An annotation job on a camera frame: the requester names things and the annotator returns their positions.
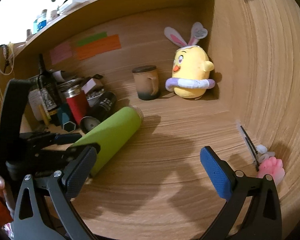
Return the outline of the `pink paw toy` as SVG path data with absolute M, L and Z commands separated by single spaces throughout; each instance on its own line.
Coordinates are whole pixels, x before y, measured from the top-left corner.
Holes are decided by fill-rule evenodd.
M 270 157 L 264 160 L 259 166 L 257 178 L 263 178 L 266 174 L 272 176 L 276 186 L 279 185 L 285 176 L 283 161 L 276 157 Z

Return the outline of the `dark wine bottle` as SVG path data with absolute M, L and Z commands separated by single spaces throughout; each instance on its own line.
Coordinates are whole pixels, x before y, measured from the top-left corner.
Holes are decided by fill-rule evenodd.
M 60 126 L 58 109 L 62 105 L 62 100 L 59 96 L 55 78 L 53 74 L 46 69 L 42 54 L 39 54 L 39 75 L 37 83 L 52 124 Z

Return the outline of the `green cylindrical tumbler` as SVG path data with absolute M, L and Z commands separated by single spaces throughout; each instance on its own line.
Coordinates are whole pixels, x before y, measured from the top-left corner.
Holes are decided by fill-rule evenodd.
M 96 176 L 135 134 L 140 128 L 143 118 L 143 112 L 138 107 L 123 107 L 73 144 L 74 147 L 92 144 L 100 146 L 96 163 L 90 171 L 91 176 Z

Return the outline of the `black lying tumbler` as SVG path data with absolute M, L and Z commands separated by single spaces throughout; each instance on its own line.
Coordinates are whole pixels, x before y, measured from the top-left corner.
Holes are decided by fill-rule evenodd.
M 98 99 L 90 113 L 83 117 L 80 121 L 80 128 L 84 134 L 87 134 L 101 122 L 106 120 L 113 111 L 117 101 L 116 95 L 113 92 L 106 91 Z

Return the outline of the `red insulated cup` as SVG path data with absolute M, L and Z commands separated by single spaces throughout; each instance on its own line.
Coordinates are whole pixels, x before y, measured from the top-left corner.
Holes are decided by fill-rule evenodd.
M 90 113 L 90 106 L 80 85 L 71 86 L 62 90 L 71 113 L 78 125 Z

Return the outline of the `brown ceramic mug with lid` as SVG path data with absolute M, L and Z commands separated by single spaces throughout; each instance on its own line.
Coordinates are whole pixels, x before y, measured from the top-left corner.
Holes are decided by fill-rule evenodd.
M 141 100 L 154 100 L 159 97 L 159 77 L 156 66 L 141 66 L 132 70 L 136 92 Z

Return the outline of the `yellow chick plush toy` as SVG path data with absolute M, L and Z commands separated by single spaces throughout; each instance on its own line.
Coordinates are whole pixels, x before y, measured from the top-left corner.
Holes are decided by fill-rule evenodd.
M 201 98 L 206 90 L 216 84 L 209 78 L 210 72 L 215 69 L 214 64 L 203 48 L 197 45 L 207 37 L 207 29 L 200 22 L 194 23 L 189 42 L 171 27 L 164 29 L 164 35 L 179 47 L 174 55 L 172 76 L 165 82 L 166 90 L 184 99 Z

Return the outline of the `blue liquid bottle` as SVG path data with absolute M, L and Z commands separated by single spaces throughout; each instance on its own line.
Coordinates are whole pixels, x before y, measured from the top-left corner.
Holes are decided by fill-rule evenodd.
M 33 23 L 33 32 L 36 34 L 38 31 L 42 30 L 46 26 L 46 14 L 47 10 L 44 9 L 41 15 Z

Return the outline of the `teal hexagonal cup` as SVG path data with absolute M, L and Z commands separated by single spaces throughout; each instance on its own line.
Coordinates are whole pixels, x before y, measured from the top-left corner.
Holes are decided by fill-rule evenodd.
M 76 130 L 77 124 L 68 104 L 64 103 L 57 109 L 57 116 L 62 130 L 68 133 Z

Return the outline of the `green sticky note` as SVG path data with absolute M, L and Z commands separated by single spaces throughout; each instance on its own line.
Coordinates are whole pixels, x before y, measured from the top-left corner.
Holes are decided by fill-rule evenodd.
M 88 37 L 85 37 L 79 41 L 76 42 L 76 46 L 77 47 L 81 47 L 81 46 L 85 46 L 86 44 L 89 44 L 91 42 L 94 42 L 94 41 L 97 41 L 97 40 L 100 40 L 102 38 L 106 38 L 108 35 L 107 35 L 107 32 L 104 31 L 104 32 L 101 32 L 101 33 L 96 33 L 94 35 L 91 35 L 91 36 L 88 36 Z

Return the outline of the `orange sticky note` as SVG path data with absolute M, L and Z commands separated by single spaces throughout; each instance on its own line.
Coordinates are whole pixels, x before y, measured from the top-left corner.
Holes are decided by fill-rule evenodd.
M 119 35 L 115 34 L 77 47 L 76 55 L 78 60 L 85 60 L 97 54 L 117 49 L 121 49 L 121 42 Z

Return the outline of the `pink sticky note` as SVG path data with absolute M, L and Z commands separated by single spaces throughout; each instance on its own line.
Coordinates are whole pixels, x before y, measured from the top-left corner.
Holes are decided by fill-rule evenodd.
M 52 65 L 58 64 L 73 56 L 69 42 L 61 43 L 50 50 L 50 57 Z

